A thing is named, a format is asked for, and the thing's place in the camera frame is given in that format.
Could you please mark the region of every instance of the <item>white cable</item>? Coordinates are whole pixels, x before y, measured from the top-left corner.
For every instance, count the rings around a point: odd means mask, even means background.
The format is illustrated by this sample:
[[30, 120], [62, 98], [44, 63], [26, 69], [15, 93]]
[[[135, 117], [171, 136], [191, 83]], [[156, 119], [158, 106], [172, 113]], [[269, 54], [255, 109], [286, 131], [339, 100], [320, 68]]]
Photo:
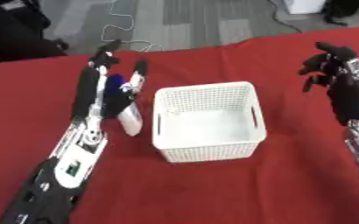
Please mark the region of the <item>white cable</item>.
[[[135, 29], [135, 18], [132, 15], [125, 15], [125, 14], [117, 14], [117, 13], [113, 13], [114, 7], [115, 7], [115, 3], [119, 1], [119, 0], [113, 0], [113, 2], [111, 2], [111, 6], [109, 9], [109, 14], [110, 16], [116, 16], [116, 17], [123, 17], [123, 18], [129, 18], [130, 19], [130, 27], [129, 28], [123, 28], [121, 26], [117, 26], [117, 25], [113, 25], [113, 24], [106, 24], [103, 29], [102, 29], [102, 33], [101, 33], [101, 41], [102, 42], [111, 42], [114, 41], [115, 39], [105, 39], [104, 36], [106, 34], [106, 30], [110, 27], [125, 31], [125, 32], [130, 32], [133, 31]], [[160, 48], [162, 51], [165, 50], [165, 48], [161, 45], [155, 45], [153, 43], [151, 43], [150, 41], [147, 40], [131, 40], [131, 41], [122, 41], [125, 44], [131, 45], [133, 43], [146, 43], [148, 44], [148, 46], [142, 48], [140, 50], [140, 52], [149, 52], [154, 46]]]

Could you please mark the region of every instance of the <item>cable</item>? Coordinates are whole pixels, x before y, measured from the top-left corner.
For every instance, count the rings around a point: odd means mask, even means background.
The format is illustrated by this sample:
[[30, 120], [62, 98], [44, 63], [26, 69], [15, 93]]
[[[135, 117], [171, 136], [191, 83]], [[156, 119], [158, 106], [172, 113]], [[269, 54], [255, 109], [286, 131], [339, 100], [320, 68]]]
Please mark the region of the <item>cable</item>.
[[284, 25], [284, 26], [287, 26], [289, 28], [292, 28], [293, 30], [295, 30], [296, 32], [299, 32], [299, 33], [303, 33], [303, 31], [296, 27], [295, 25], [292, 25], [292, 24], [288, 24], [286, 22], [283, 22], [282, 20], [280, 20], [278, 18], [278, 4], [276, 2], [274, 2], [274, 0], [267, 0], [270, 4], [273, 5], [273, 8], [275, 9], [275, 11], [273, 12], [273, 15], [272, 15], [272, 18], [273, 20], [275, 20], [275, 22], [277, 22], [278, 24], [281, 24], [281, 25]]
[[[113, 24], [106, 24], [103, 29], [102, 29], [102, 33], [101, 33], [101, 41], [102, 42], [111, 42], [114, 41], [114, 39], [105, 39], [104, 36], [106, 35], [106, 30], [110, 27], [125, 31], [125, 32], [131, 32], [135, 29], [135, 18], [132, 15], [126, 15], [126, 14], [117, 14], [117, 13], [113, 13], [114, 7], [116, 2], [119, 0], [113, 0], [113, 2], [111, 2], [111, 6], [109, 9], [109, 14], [110, 16], [116, 16], [116, 17], [123, 17], [123, 18], [129, 18], [130, 19], [130, 27], [129, 28], [123, 28], [121, 26], [117, 26], [117, 25], [113, 25]], [[122, 41], [125, 44], [131, 45], [133, 43], [146, 43], [148, 44], [148, 46], [143, 47], [140, 52], [149, 52], [154, 46], [160, 48], [161, 51], [164, 51], [165, 48], [161, 45], [155, 45], [153, 43], [151, 43], [150, 41], [147, 40], [131, 40], [131, 41]]]

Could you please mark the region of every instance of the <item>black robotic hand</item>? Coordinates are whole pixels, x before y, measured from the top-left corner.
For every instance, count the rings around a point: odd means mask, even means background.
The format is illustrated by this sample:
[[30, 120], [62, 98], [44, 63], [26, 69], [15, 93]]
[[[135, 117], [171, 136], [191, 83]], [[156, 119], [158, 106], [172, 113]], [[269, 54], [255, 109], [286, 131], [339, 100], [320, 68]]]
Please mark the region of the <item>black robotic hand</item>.
[[359, 120], [359, 79], [351, 72], [353, 67], [348, 65], [348, 62], [358, 58], [357, 53], [346, 46], [322, 42], [316, 43], [316, 47], [325, 53], [303, 63], [300, 75], [318, 73], [308, 78], [303, 91], [309, 91], [313, 84], [327, 87], [336, 119], [347, 126], [349, 120]]

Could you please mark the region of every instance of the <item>white basket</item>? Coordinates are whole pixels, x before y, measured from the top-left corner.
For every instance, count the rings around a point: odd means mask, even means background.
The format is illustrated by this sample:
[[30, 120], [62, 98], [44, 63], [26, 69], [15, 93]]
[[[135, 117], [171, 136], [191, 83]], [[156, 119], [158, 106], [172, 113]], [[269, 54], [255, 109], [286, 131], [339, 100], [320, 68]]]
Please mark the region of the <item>white basket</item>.
[[169, 162], [247, 158], [266, 137], [246, 81], [163, 88], [154, 104], [153, 144]]

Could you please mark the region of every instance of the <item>floor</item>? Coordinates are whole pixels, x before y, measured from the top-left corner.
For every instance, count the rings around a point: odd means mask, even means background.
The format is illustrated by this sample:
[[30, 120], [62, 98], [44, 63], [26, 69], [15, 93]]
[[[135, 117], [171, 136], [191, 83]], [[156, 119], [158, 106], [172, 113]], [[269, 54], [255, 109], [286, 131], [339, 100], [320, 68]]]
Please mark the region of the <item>floor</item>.
[[[337, 28], [325, 24], [318, 14], [290, 15], [283, 0], [274, 1], [278, 18], [304, 32]], [[151, 50], [161, 51], [296, 32], [272, 19], [274, 8], [267, 0], [43, 0], [42, 7], [53, 22], [46, 36], [65, 39], [70, 53], [93, 53], [110, 39], [150, 41]], [[346, 21], [359, 26], [359, 13]], [[112, 26], [102, 35], [105, 25]], [[124, 48], [141, 50], [148, 45], [140, 42]]]

